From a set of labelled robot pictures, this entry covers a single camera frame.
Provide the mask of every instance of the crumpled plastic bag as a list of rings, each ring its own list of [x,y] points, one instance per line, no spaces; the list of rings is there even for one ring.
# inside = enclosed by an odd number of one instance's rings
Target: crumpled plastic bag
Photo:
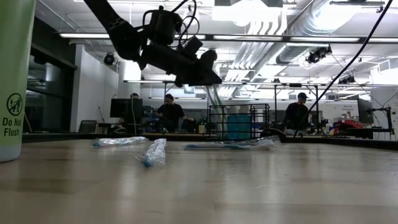
[[[166,139],[157,139],[149,146],[142,159],[144,166],[163,166],[165,164],[166,142]]]
[[[220,142],[201,142],[189,143],[184,145],[184,149],[268,149],[275,151],[281,147],[282,143],[278,136],[264,137],[247,141],[220,141]]]
[[[105,147],[105,146],[127,146],[130,144],[140,144],[147,142],[148,139],[145,137],[131,137],[131,138],[104,138],[104,139],[97,139],[93,146],[95,147]]]

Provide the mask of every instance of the computer monitor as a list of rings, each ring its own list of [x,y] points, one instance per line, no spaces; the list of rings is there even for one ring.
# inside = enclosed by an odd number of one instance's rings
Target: computer monitor
[[[363,124],[373,124],[373,114],[369,112],[370,109],[372,109],[372,103],[370,101],[358,98],[359,122]]]
[[[142,119],[142,99],[112,99],[111,118],[123,118],[125,123],[134,123]]]

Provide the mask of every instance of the wooden table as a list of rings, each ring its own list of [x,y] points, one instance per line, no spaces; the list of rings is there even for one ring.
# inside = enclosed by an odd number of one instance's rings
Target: wooden table
[[[270,151],[184,151],[165,167],[148,144],[24,144],[0,164],[4,224],[397,223],[398,154],[321,144]]]

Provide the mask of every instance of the clear plastic wrapper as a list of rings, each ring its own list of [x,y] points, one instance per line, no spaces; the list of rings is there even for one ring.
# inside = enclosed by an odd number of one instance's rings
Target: clear plastic wrapper
[[[184,149],[268,149],[275,151],[281,145],[282,143],[280,143],[280,139],[278,136],[271,136],[247,141],[189,143],[184,145]]]
[[[130,144],[140,144],[147,142],[148,139],[145,137],[131,137],[131,138],[104,138],[104,139],[97,139],[94,143],[93,146],[96,147],[105,147],[105,146],[127,146]]]
[[[146,167],[165,164],[166,139],[157,139],[145,152],[142,163]]]

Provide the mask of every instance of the man in black shirt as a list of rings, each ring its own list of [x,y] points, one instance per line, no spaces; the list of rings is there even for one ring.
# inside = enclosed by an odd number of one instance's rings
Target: man in black shirt
[[[162,105],[156,112],[156,115],[164,118],[166,122],[165,128],[168,132],[175,132],[178,129],[178,120],[180,118],[193,121],[193,118],[188,118],[185,116],[182,107],[174,103],[174,97],[171,94],[166,96],[166,104]]]
[[[299,93],[297,95],[297,102],[291,103],[286,111],[283,125],[285,126],[285,134],[295,134],[298,129],[298,133],[306,134],[308,128],[308,115],[304,119],[304,122],[300,125],[301,120],[307,114],[308,108],[304,105],[307,101],[307,95],[305,93]]]

